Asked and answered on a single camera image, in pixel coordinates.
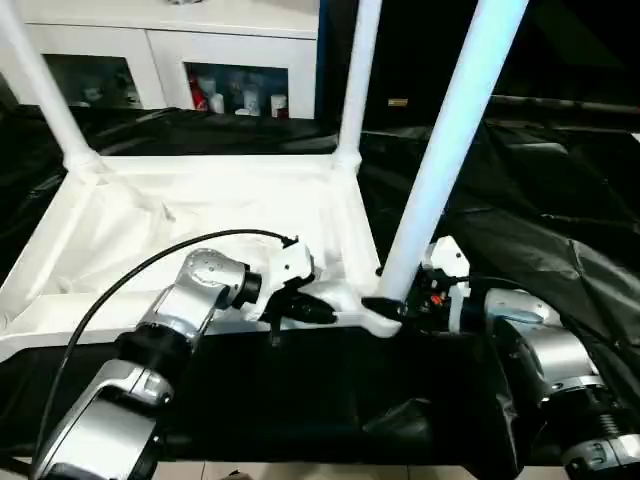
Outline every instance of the bottle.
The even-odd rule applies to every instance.
[[[191,89],[191,98],[193,99],[193,108],[199,112],[206,112],[209,110],[209,104],[207,103],[207,97],[198,85],[198,80],[193,75],[189,75],[189,88]]]
[[[271,116],[273,118],[289,118],[286,95],[271,95]]]
[[[247,87],[243,92],[244,108],[249,111],[249,115],[254,117],[260,116],[260,93],[254,85]]]
[[[215,93],[209,99],[209,108],[219,115],[223,114],[224,113],[224,96],[221,93]]]

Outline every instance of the glass cabinet door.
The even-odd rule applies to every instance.
[[[167,106],[144,30],[27,25],[27,32],[70,105]],[[19,59],[6,42],[0,42],[0,70],[20,103],[38,103]]]
[[[315,40],[162,31],[148,36],[169,106],[314,117]]]
[[[193,108],[213,113],[287,118],[286,68],[185,63]]]
[[[142,108],[124,58],[60,54],[44,57],[69,105]]]

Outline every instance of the black cylinder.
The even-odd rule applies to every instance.
[[[191,359],[187,339],[162,325],[142,324],[116,340],[118,358],[149,368],[176,385]]]

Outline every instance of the white vertical post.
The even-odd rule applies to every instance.
[[[357,169],[360,164],[358,149],[364,109],[367,104],[369,78],[373,54],[376,49],[376,36],[382,0],[360,0],[356,30],[351,48],[351,63],[347,80],[347,93],[344,98],[340,139],[336,150],[336,161],[341,167]]]
[[[479,0],[377,295],[404,300],[498,80],[528,0]]]
[[[14,0],[0,0],[0,29],[4,39],[13,45],[49,128],[64,153],[67,168],[90,161],[95,153],[87,145],[42,55],[31,43]]]

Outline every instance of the black tablecloth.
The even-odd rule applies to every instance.
[[[333,130],[313,122],[196,112],[75,112],[108,155],[327,153]],[[363,136],[359,182],[385,259],[429,129]],[[55,194],[64,170],[41,117],[22,109],[0,124],[6,275]],[[635,273],[640,201],[627,134],[482,125],[439,226],[474,271],[517,280],[599,332],[582,338],[637,415],[640,341]],[[54,417],[113,347],[78,348]],[[61,349],[21,352],[0,365],[0,450],[28,454]],[[207,338],[165,419],[166,458],[463,464],[480,478],[514,478],[525,463],[554,463],[543,431],[513,406],[490,339],[391,340],[359,329]]]

